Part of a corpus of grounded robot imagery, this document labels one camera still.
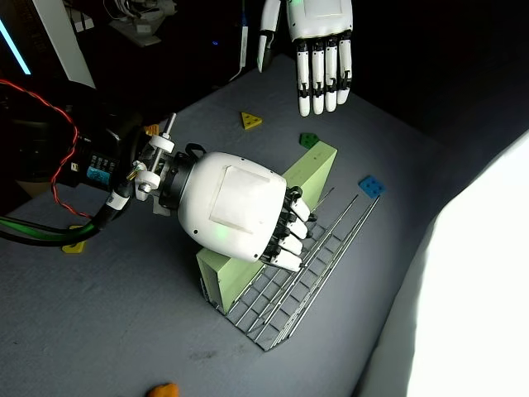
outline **white robotic hand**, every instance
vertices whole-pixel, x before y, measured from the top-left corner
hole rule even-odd
[[[351,86],[351,0],[287,0],[286,7],[290,38],[298,50],[299,112],[302,116],[310,113],[311,95],[314,113],[321,114],[324,103],[328,112],[334,112],[337,103],[345,103]],[[271,61],[280,8],[281,0],[266,0],[264,4],[257,55],[260,72]]]
[[[299,271],[305,222],[315,220],[300,188],[289,189],[282,176],[226,153],[204,155],[185,179],[171,183],[168,195],[181,192],[178,216],[190,237],[226,256]]]

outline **gray table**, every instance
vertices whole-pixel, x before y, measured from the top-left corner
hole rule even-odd
[[[245,132],[240,111],[263,125]],[[204,301],[198,246],[177,219],[136,202],[79,256],[0,241],[0,395],[131,397],[168,381],[185,396],[350,395],[429,221],[418,209],[438,148],[355,96],[333,114],[301,118],[285,57],[182,111],[173,136],[180,147],[198,142],[283,172],[305,152],[301,132],[338,148],[323,222],[366,175],[388,192],[291,340],[263,353],[237,331]],[[61,194],[92,212],[105,197],[85,186]],[[358,201],[357,215],[369,203]],[[49,194],[13,215],[77,221]]]

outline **blue light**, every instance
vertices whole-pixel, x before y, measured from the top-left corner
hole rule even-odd
[[[15,55],[15,58],[17,58],[18,64],[24,73],[31,74],[30,69],[27,67],[26,62],[24,62],[24,59],[22,58],[21,53],[18,51],[17,46],[13,42],[11,36],[9,36],[6,27],[3,25],[2,19],[0,19],[0,33],[2,33],[3,38],[7,42],[7,45],[9,45],[9,48],[11,48],[13,55]]]

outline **wire rack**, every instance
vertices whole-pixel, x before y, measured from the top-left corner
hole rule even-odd
[[[263,265],[225,315],[264,351],[278,346],[296,332],[312,302],[379,201],[377,197],[346,236],[339,238],[334,231],[357,197],[329,227],[316,222],[312,224],[312,236],[303,241],[306,254],[298,273]]]

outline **blue label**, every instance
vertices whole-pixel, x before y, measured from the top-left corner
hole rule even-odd
[[[106,171],[101,171],[97,168],[88,167],[86,171],[86,176],[91,180],[95,180],[100,184],[104,184],[105,186],[108,186],[110,184],[110,174]]]

